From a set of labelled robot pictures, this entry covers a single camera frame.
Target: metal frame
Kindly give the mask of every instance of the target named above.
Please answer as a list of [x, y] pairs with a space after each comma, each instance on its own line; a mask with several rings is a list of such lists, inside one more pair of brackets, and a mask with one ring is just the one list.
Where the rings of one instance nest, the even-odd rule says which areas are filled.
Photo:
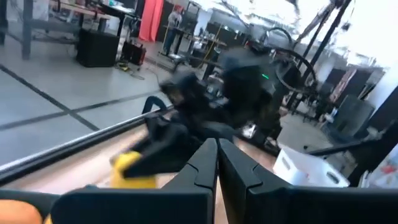
[[[48, 30], [48, 31], [59, 31], [68, 33], [78, 33], [83, 25], [84, 14], [80, 14], [79, 26], [63, 24], [56, 22], [41, 21], [33, 19], [33, 0], [24, 0], [24, 10], [22, 15], [22, 37], [12, 34], [8, 31], [7, 21], [7, 0], [0, 0], [0, 45], [4, 45], [5, 36], [8, 35], [21, 43], [22, 45], [22, 58], [28, 60], [30, 58], [30, 48], [32, 40], [37, 40], [32, 37], [32, 31], [35, 29]], [[105, 30], [106, 19], [99, 19], [98, 31], [103, 32]], [[55, 40], [55, 39], [40, 39], [42, 42], [55, 42], [58, 44], [76, 44], [76, 42]]]
[[[328, 32], [326, 33], [325, 37], [323, 38], [323, 40], [322, 40], [322, 42], [321, 42], [321, 44], [320, 44], [318, 50], [315, 52], [315, 55], [313, 56], [313, 58], [312, 58], [312, 60], [311, 60], [311, 65], [312, 65], [312, 66], [314, 66], [314, 65], [316, 64], [316, 62], [317, 62], [318, 59], [319, 59], [319, 56], [321, 56], [321, 53], [322, 53], [323, 50], [325, 49], [327, 43], [329, 43], [329, 40], [330, 40], [330, 38], [331, 38], [331, 35], [334, 33], [335, 29], [338, 27], [338, 25], [339, 25], [339, 23], [340, 23], [340, 20], [341, 20], [341, 18], [343, 17], [343, 14], [345, 13], [345, 11], [346, 11], [346, 9], [347, 9], [347, 7], [348, 7], [348, 5], [349, 5], [350, 3], [351, 3], [351, 0], [345, 0], [345, 1], [343, 2], [343, 5], [341, 6], [341, 8], [340, 8], [340, 10], [339, 10], [339, 12], [338, 12], [338, 14], [337, 14], [335, 20], [333, 21], [333, 23], [332, 23], [332, 25], [330, 26]], [[300, 36], [298, 37], [298, 40], [302, 40], [302, 39], [303, 39], [305, 36], [307, 36], [307, 35], [313, 30], [313, 28], [315, 28], [315, 26], [317, 26], [318, 24], [319, 24], [319, 26], [320, 26], [318, 29], [320, 30], [320, 29], [322, 28], [323, 24], [324, 24], [324, 22], [322, 22], [322, 20], [324, 20], [325, 15], [327, 15], [328, 13], [331, 13], [331, 12], [334, 10], [334, 8], [335, 8], [336, 6], [340, 6], [340, 5], [336, 5], [336, 4], [334, 3], [334, 1], [333, 1], [333, 2], [330, 3], [329, 6], [327, 6], [327, 7], [325, 8], [325, 10], [323, 11], [323, 13], [320, 14], [320, 15], [323, 15], [324, 17], [320, 17], [320, 15], [315, 16], [314, 20], [313, 20], [313, 21], [310, 23], [310, 25], [308, 25], [308, 27], [305, 29], [305, 32], [304, 32], [302, 35], [300, 35]], [[306, 51], [307, 51], [307, 50], [309, 51], [309, 50], [311, 49], [311, 47], [312, 47], [312, 45], [313, 45], [313, 43], [314, 43], [314, 41], [315, 41], [315, 39], [316, 39], [318, 33], [319, 33], [319, 32], [316, 32], [316, 33], [314, 34], [315, 37], [312, 38], [313, 41], [312, 41], [312, 43], [310, 43], [310, 44], [307, 46]], [[302, 83], [304, 83], [304, 82], [307, 80], [309, 74], [310, 74], [310, 69], [307, 68], [306, 71], [304, 72], [303, 76], [302, 76]], [[299, 102], [300, 102], [300, 100], [297, 99], [297, 95], [298, 95], [298, 93], [296, 93], [296, 92], [292, 94], [292, 96], [289, 98], [289, 100], [288, 100], [288, 102], [287, 102], [287, 104], [286, 104], [286, 108], [288, 108], [289, 110], [293, 110], [293, 111], [296, 110], [296, 108], [298, 107]]]

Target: black cable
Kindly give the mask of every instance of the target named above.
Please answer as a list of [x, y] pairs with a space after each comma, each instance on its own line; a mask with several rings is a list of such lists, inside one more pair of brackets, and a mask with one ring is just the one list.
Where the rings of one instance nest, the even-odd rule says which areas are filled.
[[309, 70], [310, 74], [312, 75], [312, 78], [314, 80], [317, 79], [315, 70], [313, 69], [313, 66], [311, 65], [311, 63], [307, 59], [305, 59], [303, 56], [298, 54], [297, 52], [295, 52], [293, 50], [289, 50], [289, 49], [283, 49], [281, 47], [270, 47], [270, 48], [274, 49], [274, 50], [277, 50], [279, 52], [288, 53], [289, 55], [292, 55], [293, 57], [298, 58], [300, 60], [300, 62], [302, 62], [307, 67], [307, 69]]
[[274, 28], [271, 28], [271, 29], [265, 31], [265, 33], [264, 33], [264, 35], [265, 35], [264, 41], [268, 39], [267, 33], [270, 32], [270, 31], [273, 31], [273, 30], [279, 30], [279, 31], [281, 31], [282, 33], [284, 33], [285, 36], [287, 37], [287, 40], [289, 41], [289, 46], [290, 46], [291, 48], [293, 48], [294, 43], [293, 43], [293, 38], [292, 38], [292, 36], [289, 34], [289, 32], [287, 32], [285, 29], [283, 29], [283, 28], [281, 28], [281, 27], [274, 27]]
[[155, 72], [152, 72], [152, 73], [155, 75], [157, 85], [159, 86], [159, 85], [160, 85], [159, 76], [158, 76], [157, 73], [155, 73]]
[[[44, 35], [44, 36], [48, 37], [49, 39], [52, 39], [52, 40], [55, 40], [55, 41], [62, 41], [62, 40], [74, 41], [74, 39], [69, 39], [69, 38], [67, 38], [67, 37], [52, 37], [52, 36], [50, 36], [50, 35], [48, 35], [48, 34], [46, 34], [46, 33], [39, 32], [39, 31], [37, 31], [37, 30], [32, 30], [32, 32], [35, 32], [35, 33], [37, 33], [37, 34]], [[69, 45], [68, 45], [68, 46], [65, 45], [65, 50], [67, 51], [68, 56], [69, 56], [69, 57], [74, 57], [74, 55], [71, 55], [71, 54], [70, 54], [69, 49], [70, 49], [70, 46], [69, 46]]]

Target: black tube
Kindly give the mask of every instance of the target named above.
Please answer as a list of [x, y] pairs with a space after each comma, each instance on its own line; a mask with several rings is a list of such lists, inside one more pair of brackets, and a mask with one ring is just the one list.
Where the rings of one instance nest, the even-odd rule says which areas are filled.
[[[168, 107], [168, 110], [166, 112], [169, 112], [170, 110], [172, 110], [171, 106]], [[21, 161], [15, 165], [11, 165], [10, 167], [7, 167], [4, 170], [0, 171], [0, 186], [6, 185], [21, 177], [24, 177], [58, 161], [61, 161], [62, 159], [66, 159], [67, 157], [72, 156], [78, 152], [84, 151], [99, 143], [102, 143], [122, 133], [125, 133], [126, 131], [136, 128], [144, 124], [144, 117], [148, 114], [144, 114], [125, 121], [121, 124], [112, 126], [110, 128], [97, 131], [96, 133], [89, 135], [86, 138], [68, 142], [64, 145], [51, 149], [48, 152], [44, 152], [42, 155], [39, 155], [37, 157], [34, 156], [32, 158], [26, 159], [23, 162]]]
[[298, 36], [296, 43], [299, 43], [302, 39], [304, 39], [309, 33], [320, 23], [325, 13], [332, 12], [335, 9], [335, 3], [331, 2], [329, 5], [322, 10], [322, 13], [319, 13], [315, 16], [315, 18], [309, 23], [309, 25], [304, 29], [304, 31]]

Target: person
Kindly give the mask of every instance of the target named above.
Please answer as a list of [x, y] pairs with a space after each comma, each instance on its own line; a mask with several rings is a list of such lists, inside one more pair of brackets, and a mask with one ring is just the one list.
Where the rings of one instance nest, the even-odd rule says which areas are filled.
[[182, 21], [182, 6], [175, 6], [172, 13], [170, 13], [169, 18], [167, 19], [169, 22], [168, 30], [166, 33], [166, 38], [163, 45], [163, 53], [168, 55], [170, 53], [170, 48], [174, 42], [175, 36], [177, 35], [175, 28], [177, 28]]

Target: red curtain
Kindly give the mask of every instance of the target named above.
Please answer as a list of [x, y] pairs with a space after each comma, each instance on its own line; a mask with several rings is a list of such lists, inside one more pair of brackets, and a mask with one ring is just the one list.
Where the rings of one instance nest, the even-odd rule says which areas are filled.
[[145, 0], [142, 13], [139, 38], [141, 40], [155, 42], [163, 10], [163, 0]]

